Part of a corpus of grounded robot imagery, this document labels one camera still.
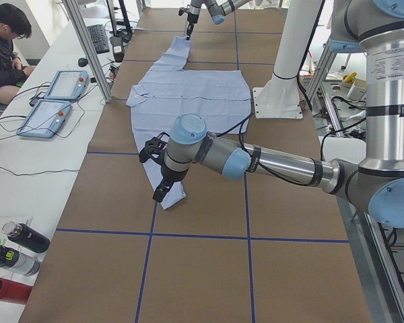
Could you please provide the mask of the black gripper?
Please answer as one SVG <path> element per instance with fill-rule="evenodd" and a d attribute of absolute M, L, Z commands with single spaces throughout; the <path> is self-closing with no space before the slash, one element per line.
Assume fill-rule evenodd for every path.
<path fill-rule="evenodd" d="M 191 35 L 193 33 L 193 28 L 194 25 L 198 22 L 199 19 L 199 15 L 198 14 L 193 14 L 193 13 L 189 13 L 187 16 L 187 21 L 188 21 L 188 26 L 186 29 L 186 40 L 190 40 L 191 39 Z"/>
<path fill-rule="evenodd" d="M 166 195 L 170 192 L 175 182 L 183 180 L 187 174 L 187 170 L 178 172 L 170 169 L 167 165 L 161 166 L 162 181 L 154 190 L 153 200 L 161 203 Z"/>

